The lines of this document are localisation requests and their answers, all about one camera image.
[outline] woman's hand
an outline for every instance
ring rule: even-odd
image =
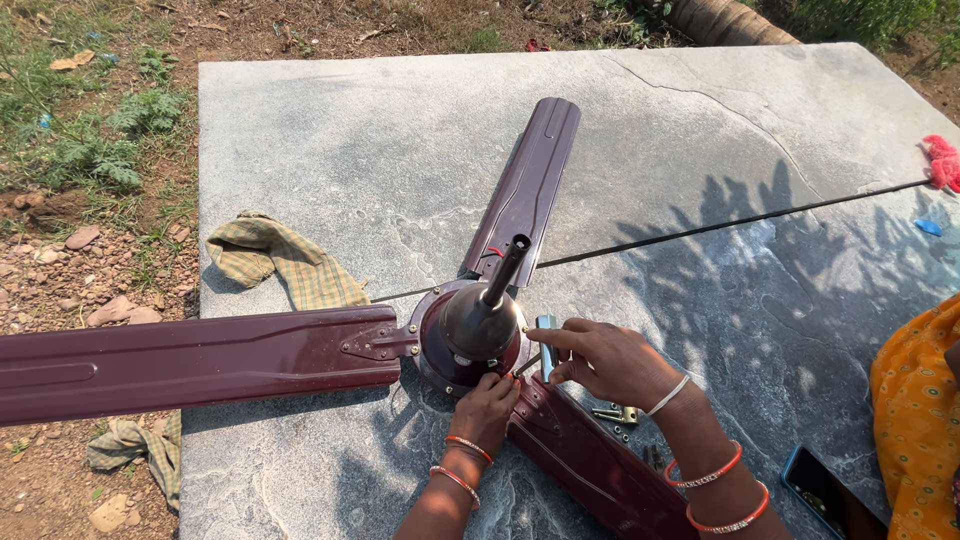
[[[642,335],[609,323],[567,319],[561,330],[527,337],[560,350],[551,383],[575,380],[601,400],[650,410],[683,379]]]
[[[507,420],[520,397],[520,381],[507,374],[501,378],[496,373],[488,373],[480,378],[476,387],[467,393],[453,413],[448,435],[456,435],[479,446],[490,455],[496,453],[507,434]],[[465,449],[475,455],[487,466],[487,460],[476,451],[465,446],[451,443],[448,448]]]

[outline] metal pipe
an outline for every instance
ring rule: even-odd
[[[514,278],[517,268],[520,267],[529,250],[530,238],[526,234],[514,234],[510,246],[507,247],[507,253],[503,254],[503,259],[500,260],[500,265],[497,266],[496,273],[490,280],[490,286],[484,292],[484,304],[490,307],[496,307],[500,304],[500,299],[506,292],[507,285]]]

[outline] stone slab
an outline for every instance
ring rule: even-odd
[[[201,237],[266,211],[374,298],[458,274],[544,96],[583,120],[541,260],[921,180],[921,137],[960,144],[849,43],[205,62],[199,87]],[[204,271],[202,313],[280,309],[277,291]]]
[[[919,232],[917,218],[946,235]],[[960,285],[958,229],[955,197],[911,188],[544,268],[517,299],[528,317],[643,331],[707,390],[796,537],[826,540],[779,470],[804,442],[888,515],[867,370],[893,330]],[[393,301],[401,319],[418,299]],[[451,414],[410,362],[389,388],[185,409],[180,538],[389,537]],[[630,447],[652,441],[664,447],[645,422]],[[479,494],[467,539],[610,537],[509,443]]]

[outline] white thread bracelet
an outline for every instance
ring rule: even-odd
[[[660,400],[660,403],[658,403],[657,406],[650,409],[650,412],[643,412],[643,410],[641,410],[640,412],[643,412],[644,416],[653,416],[654,413],[656,413],[658,410],[663,408],[663,406],[666,405],[668,401],[670,401],[674,396],[680,393],[680,391],[684,388],[684,384],[686,384],[688,380],[690,380],[690,377],[687,375],[684,375],[684,379],[680,381],[680,384],[677,384],[677,387],[674,388],[673,391],[667,394],[665,398]]]

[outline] green plaid cloth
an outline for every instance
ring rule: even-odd
[[[111,420],[110,431],[86,445],[90,467],[101,471],[121,467],[148,454],[147,463],[167,503],[180,510],[180,411],[167,419],[163,436],[131,420]]]
[[[206,240],[213,263],[232,280],[256,286],[276,270],[296,310],[366,306],[363,288],[317,244],[265,213],[241,212]]]

